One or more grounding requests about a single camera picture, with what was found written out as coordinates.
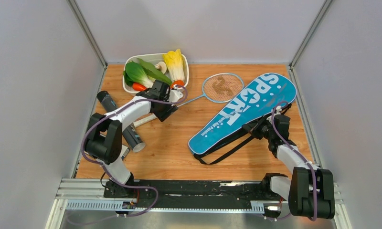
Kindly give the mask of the blue racket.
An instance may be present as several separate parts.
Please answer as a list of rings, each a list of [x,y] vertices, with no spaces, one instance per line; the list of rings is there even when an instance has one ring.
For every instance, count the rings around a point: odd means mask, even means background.
[[[197,89],[188,91],[187,99],[177,104],[186,105],[200,98],[206,98],[213,103],[227,103],[244,88],[243,80],[233,73],[218,73],[206,78]]]

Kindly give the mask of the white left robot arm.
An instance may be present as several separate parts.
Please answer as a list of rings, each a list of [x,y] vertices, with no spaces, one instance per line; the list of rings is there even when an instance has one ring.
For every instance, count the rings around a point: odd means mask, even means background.
[[[123,130],[138,118],[149,113],[160,121],[166,120],[178,108],[180,101],[170,101],[169,84],[156,80],[153,85],[136,94],[128,103],[106,114],[90,117],[87,131],[80,145],[83,158],[100,165],[117,184],[116,191],[124,198],[133,195],[135,185],[131,172],[125,167],[122,151]]]

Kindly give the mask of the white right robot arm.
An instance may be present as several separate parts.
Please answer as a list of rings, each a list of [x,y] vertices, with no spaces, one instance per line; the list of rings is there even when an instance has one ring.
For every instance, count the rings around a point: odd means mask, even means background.
[[[266,139],[273,156],[291,172],[292,177],[267,174],[261,186],[262,196],[274,199],[280,195],[288,201],[293,216],[311,220],[335,216],[333,173],[312,164],[289,140],[290,118],[284,114],[267,115],[244,124],[242,129],[252,138]]]

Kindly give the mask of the blue racket bag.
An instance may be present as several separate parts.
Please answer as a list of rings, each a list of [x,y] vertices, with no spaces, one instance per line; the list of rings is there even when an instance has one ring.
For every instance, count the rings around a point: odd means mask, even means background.
[[[264,73],[253,79],[228,104],[226,104],[188,142],[193,157],[201,164],[203,158],[231,142],[249,135],[247,139],[211,162],[217,164],[255,138],[242,129],[251,121],[274,115],[273,109],[282,106],[282,115],[289,109],[297,96],[296,86],[286,77],[277,73]]]

